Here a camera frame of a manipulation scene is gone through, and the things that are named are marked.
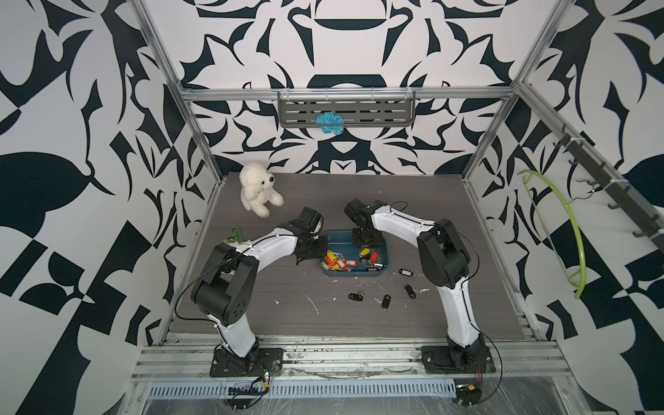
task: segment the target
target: yarn ball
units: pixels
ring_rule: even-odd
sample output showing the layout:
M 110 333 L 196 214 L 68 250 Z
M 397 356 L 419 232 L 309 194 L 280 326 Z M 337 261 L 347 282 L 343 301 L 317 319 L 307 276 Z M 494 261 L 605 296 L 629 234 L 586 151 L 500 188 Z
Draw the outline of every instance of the yarn ball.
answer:
M 343 124 L 343 118 L 340 115 L 337 115 L 333 112 L 325 112 L 316 117 L 316 124 L 321 124 L 321 129 L 323 133 L 334 133 L 334 135 L 339 135 L 343 133 L 343 127 L 340 125 L 335 125 L 333 127 L 326 127 L 324 124 Z

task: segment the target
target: blue tray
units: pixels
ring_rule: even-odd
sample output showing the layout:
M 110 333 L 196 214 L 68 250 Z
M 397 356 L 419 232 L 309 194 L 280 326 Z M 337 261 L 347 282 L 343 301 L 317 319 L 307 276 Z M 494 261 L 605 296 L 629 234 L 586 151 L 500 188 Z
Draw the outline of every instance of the blue tray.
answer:
M 351 229 L 328 230 L 322 238 L 327 240 L 327 250 L 338 252 L 347 260 L 360 260 L 360 252 L 364 248 L 353 246 L 353 231 Z M 378 263 L 385 265 L 379 271 L 368 271 L 367 267 L 360 264 L 353 271 L 327 271 L 321 266 L 321 271 L 331 277 L 377 277 L 381 275 L 389 265 L 387 243 L 374 249 L 378 252 Z

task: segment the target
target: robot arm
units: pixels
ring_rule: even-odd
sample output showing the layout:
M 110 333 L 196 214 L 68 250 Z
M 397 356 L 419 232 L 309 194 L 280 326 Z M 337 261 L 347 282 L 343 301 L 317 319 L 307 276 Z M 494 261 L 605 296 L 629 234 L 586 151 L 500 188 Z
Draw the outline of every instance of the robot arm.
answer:
M 322 227 L 321 214 L 305 207 L 297 219 L 279 225 L 255 242 L 214 247 L 203 268 L 209 272 L 193 286 L 191 300 L 214 323 L 224 340 L 224 348 L 240 358 L 257 353 L 258 341 L 245 315 L 256 274 L 291 254 L 296 255 L 297 264 L 323 257 L 325 241 L 318 239 Z
M 470 256 L 454 225 L 447 219 L 420 219 L 381 201 L 365 205 L 355 199 L 344 211 L 358 225 L 353 230 L 355 246 L 375 248 L 384 243 L 381 232 L 387 232 L 418 248 L 422 271 L 443 302 L 452 367 L 463 370 L 479 364 L 484 369 L 488 350 L 477 329 L 466 282 Z

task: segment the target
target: black and white wallpaper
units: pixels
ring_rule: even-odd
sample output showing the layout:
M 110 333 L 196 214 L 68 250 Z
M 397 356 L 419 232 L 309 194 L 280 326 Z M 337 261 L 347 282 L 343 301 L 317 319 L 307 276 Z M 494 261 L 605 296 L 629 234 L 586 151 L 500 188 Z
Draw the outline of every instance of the black and white wallpaper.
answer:
M 530 83 L 664 213 L 664 5 L 577 0 Z
M 147 0 L 185 88 L 508 85 L 554 0 Z
M 655 206 L 662 207 L 661 36 L 664 5 L 578 0 L 531 78 L 533 86 Z M 664 410 L 664 255 L 637 230 L 557 138 L 519 101 L 471 184 L 510 275 L 539 323 L 557 340 L 592 409 Z M 572 203 L 588 276 L 580 299 L 565 278 L 518 173 L 545 174 Z M 528 184 L 569 274 L 579 268 L 571 223 L 536 177 Z
M 124 0 L 0 9 L 0 412 L 114 413 L 214 179 Z
M 282 173 L 460 174 L 498 99 L 420 100 L 410 127 L 284 129 L 276 104 L 196 102 L 197 121 L 222 172 L 258 161 Z

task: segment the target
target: gray table surface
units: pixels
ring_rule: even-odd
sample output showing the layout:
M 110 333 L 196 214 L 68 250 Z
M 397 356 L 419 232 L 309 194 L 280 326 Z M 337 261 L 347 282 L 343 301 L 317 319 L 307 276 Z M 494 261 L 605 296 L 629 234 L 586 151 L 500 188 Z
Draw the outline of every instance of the gray table surface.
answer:
M 356 197 L 363 202 L 378 199 L 388 204 L 407 201 L 404 212 L 432 220 L 450 219 L 477 247 L 481 268 L 469 282 L 469 290 L 479 328 L 494 341 L 524 339 L 460 177 L 282 173 L 275 174 L 275 178 L 274 188 L 286 203 L 282 207 L 268 203 L 270 216 L 259 218 L 244 210 L 240 202 L 238 174 L 227 176 L 190 280 L 202 272 L 212 248 L 230 236 L 233 226 L 239 226 L 245 238 L 257 239 L 277 225 L 297 218 L 302 208 L 309 206 L 325 217 L 325 230 L 348 229 L 354 224 L 343 209 Z M 443 305 L 436 287 L 422 274 L 417 249 L 392 235 L 384 236 L 390 265 L 377 277 L 356 279 L 342 273 L 326 276 L 319 261 L 304 261 L 296 266 L 295 256 L 270 264 L 258 274 L 247 311 L 252 330 L 264 335 L 444 338 L 447 323 Z M 472 248 L 467 248 L 471 252 L 472 272 L 477 260 Z M 401 276 L 400 268 L 412 270 L 414 276 Z M 408 297 L 404 284 L 417 291 L 416 299 Z M 364 301 L 349 300 L 348 294 L 358 290 L 364 291 Z M 388 310 L 374 299 L 380 300 L 385 294 L 392 297 Z M 178 310 L 185 317 L 204 317 L 189 299 L 189 292 L 184 294 Z M 212 323 L 177 318 L 171 332 L 216 333 Z

